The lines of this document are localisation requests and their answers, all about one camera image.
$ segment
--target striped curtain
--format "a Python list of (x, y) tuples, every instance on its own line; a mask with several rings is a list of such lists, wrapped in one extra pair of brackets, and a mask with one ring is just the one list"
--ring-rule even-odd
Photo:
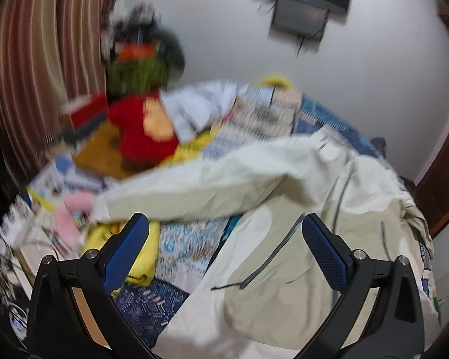
[(61, 104), (105, 90), (100, 20), (114, 0), (4, 0), (0, 6), (0, 143), (24, 180), (59, 129)]

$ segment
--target green container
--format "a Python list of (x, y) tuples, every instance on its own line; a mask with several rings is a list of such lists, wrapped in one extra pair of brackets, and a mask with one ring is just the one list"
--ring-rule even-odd
[(168, 82), (169, 69), (160, 58), (107, 65), (107, 91), (112, 95), (139, 94)]

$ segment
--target wooden door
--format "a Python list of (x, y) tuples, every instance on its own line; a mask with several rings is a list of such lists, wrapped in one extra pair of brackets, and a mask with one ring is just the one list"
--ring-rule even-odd
[(434, 163), (415, 188), (415, 202), (435, 237), (449, 222), (449, 135)]

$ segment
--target pink plush object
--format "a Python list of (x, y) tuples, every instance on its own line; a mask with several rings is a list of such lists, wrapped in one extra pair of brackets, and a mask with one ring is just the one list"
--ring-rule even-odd
[(55, 211), (55, 228), (63, 242), (70, 248), (77, 245), (80, 239), (80, 231), (73, 221), (71, 213), (66, 208)]
[(97, 195), (88, 191), (70, 193), (63, 198), (66, 208), (71, 213), (90, 212), (96, 200)]

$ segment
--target metal screw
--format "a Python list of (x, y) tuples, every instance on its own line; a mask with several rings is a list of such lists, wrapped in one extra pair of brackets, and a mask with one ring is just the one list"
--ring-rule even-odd
[(97, 255), (98, 255), (98, 250), (92, 248), (91, 250), (88, 250), (85, 253), (85, 258), (87, 258), (87, 259), (94, 259), (94, 258), (97, 257)]
[(406, 258), (404, 255), (399, 255), (398, 260), (404, 266), (409, 264), (409, 259)]
[(53, 257), (53, 255), (45, 255), (42, 259), (42, 263), (44, 265), (49, 265), (50, 263), (53, 262), (55, 258)]
[(366, 253), (363, 250), (355, 250), (352, 254), (358, 260), (363, 260), (367, 257)]

